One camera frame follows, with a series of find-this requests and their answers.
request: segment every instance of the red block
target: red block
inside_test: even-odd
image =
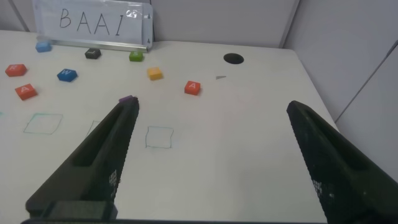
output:
[[[188,83],[185,85],[185,93],[196,96],[197,94],[199,94],[199,91],[200,91],[200,83],[188,81]]]
[[[6,69],[6,74],[9,77],[22,76],[25,75],[25,72],[26,67],[24,64],[8,65],[8,68]]]
[[[15,91],[17,92],[17,94],[21,98],[21,100],[26,100],[30,97],[37,95],[36,90],[32,87],[31,84],[27,84],[27,85],[18,87],[15,89]]]

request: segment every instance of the light blue block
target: light blue block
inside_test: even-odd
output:
[[[70,69],[64,69],[58,73],[58,79],[65,82],[72,82],[77,77],[77,72]]]
[[[49,41],[40,41],[36,44],[37,52],[49,52],[51,51],[52,47]]]

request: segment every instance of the whiteboard sign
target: whiteboard sign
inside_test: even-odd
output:
[[[152,6],[100,0],[33,0],[39,35],[152,46]]]

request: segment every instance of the circular hole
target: circular hole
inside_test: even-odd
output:
[[[224,60],[228,63],[234,64],[234,65],[239,65],[244,61],[243,57],[235,54],[235,53],[229,53],[224,55]]]

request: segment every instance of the gray wall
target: gray wall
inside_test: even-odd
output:
[[[398,182],[398,48],[380,66],[336,125]]]
[[[12,1],[0,0],[0,29],[25,31],[24,26],[14,12]]]
[[[29,30],[35,32],[31,0],[10,1],[16,5]],[[152,0],[155,40],[279,47],[284,43],[298,2],[299,0]]]
[[[336,120],[398,39],[396,0],[303,0],[285,47],[296,51]]]
[[[398,39],[397,9],[396,0],[302,0],[285,44],[340,132],[396,181],[398,50],[383,60]]]

